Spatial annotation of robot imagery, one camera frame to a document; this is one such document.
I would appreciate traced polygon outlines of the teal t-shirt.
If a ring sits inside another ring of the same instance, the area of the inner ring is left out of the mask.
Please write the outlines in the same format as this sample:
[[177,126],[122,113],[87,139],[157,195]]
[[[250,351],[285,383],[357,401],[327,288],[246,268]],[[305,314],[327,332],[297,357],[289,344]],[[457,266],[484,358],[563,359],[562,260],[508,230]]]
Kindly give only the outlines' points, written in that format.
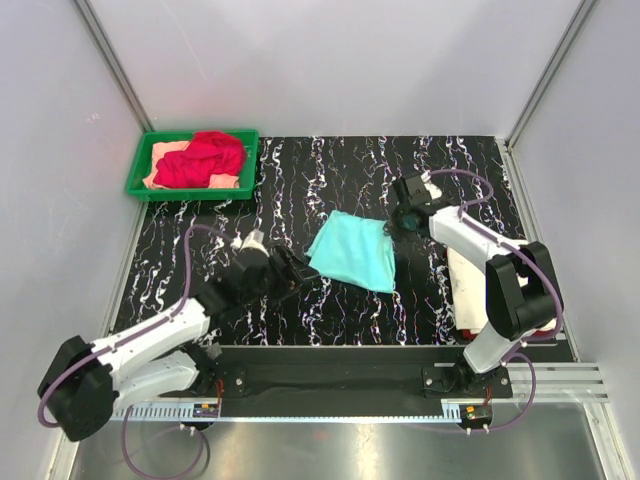
[[331,280],[392,294],[396,264],[385,226],[382,220],[331,212],[306,252],[310,267]]

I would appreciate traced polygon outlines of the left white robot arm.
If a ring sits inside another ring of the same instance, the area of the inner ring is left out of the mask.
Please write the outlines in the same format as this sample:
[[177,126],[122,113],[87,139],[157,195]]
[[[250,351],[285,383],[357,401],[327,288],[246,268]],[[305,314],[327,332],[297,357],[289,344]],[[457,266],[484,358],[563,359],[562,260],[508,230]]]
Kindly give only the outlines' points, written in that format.
[[219,367],[199,339],[261,299],[283,302],[318,276],[283,246],[241,248],[220,277],[155,316],[106,338],[63,342],[37,389],[39,421],[79,442],[137,403],[208,394]]

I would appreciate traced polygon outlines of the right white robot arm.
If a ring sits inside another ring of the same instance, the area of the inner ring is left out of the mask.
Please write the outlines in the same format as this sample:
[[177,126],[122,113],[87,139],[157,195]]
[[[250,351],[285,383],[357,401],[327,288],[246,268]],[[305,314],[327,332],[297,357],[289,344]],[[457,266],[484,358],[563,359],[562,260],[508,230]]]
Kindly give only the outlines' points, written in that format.
[[464,257],[485,278],[487,323],[453,366],[427,387],[434,395],[481,395],[500,367],[541,328],[554,337],[563,323],[563,301],[548,249],[539,242],[519,245],[472,219],[455,206],[400,205],[388,230],[418,235]]

